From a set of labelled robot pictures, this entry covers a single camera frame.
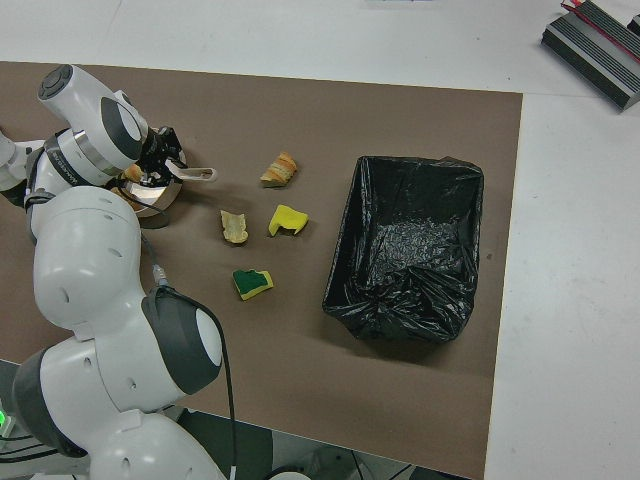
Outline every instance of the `green and yellow sponge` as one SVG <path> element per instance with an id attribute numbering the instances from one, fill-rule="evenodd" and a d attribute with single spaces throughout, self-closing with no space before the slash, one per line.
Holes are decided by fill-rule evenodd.
<path id="1" fill-rule="evenodd" d="M 236 284 L 240 298 L 249 300 L 260 292 L 273 288 L 273 280 L 266 270 L 236 270 L 233 272 L 233 281 Z"/>

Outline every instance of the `black plastic bag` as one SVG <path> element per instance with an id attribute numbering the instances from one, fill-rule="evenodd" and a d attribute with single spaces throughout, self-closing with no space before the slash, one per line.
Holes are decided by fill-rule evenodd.
<path id="1" fill-rule="evenodd" d="M 478 282 L 483 178 L 450 157 L 358 159 L 323 310 L 360 339 L 456 338 Z"/>

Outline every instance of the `cable connector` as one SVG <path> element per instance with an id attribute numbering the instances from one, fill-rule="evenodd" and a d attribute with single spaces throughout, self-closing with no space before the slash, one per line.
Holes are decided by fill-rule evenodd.
<path id="1" fill-rule="evenodd" d="M 158 285 L 159 287 L 169 287 L 169 280 L 167 280 L 167 274 L 164 271 L 164 268 L 162 268 L 160 265 L 158 264 L 154 264 L 153 265 L 153 279 L 156 282 L 156 285 Z"/>

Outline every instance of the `bin lined with black bag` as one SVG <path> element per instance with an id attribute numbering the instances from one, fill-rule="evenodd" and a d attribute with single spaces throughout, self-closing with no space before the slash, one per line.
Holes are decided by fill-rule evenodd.
<path id="1" fill-rule="evenodd" d="M 358 159 L 324 311 L 359 339 L 456 338 L 478 282 L 482 170 L 468 162 Z"/>

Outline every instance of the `yellow sponge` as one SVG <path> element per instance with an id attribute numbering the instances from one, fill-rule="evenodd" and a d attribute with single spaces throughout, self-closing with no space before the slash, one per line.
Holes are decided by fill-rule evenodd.
<path id="1" fill-rule="evenodd" d="M 309 215 L 306 213 L 298 212 L 286 205 L 278 205 L 276 208 L 271 222 L 269 222 L 269 233 L 273 237 L 279 228 L 286 228 L 293 230 L 293 234 L 296 235 L 309 221 Z"/>
<path id="2" fill-rule="evenodd" d="M 273 280 L 266 270 L 261 272 L 236 270 L 233 272 L 233 281 L 243 300 L 249 300 L 260 292 L 273 288 Z"/>

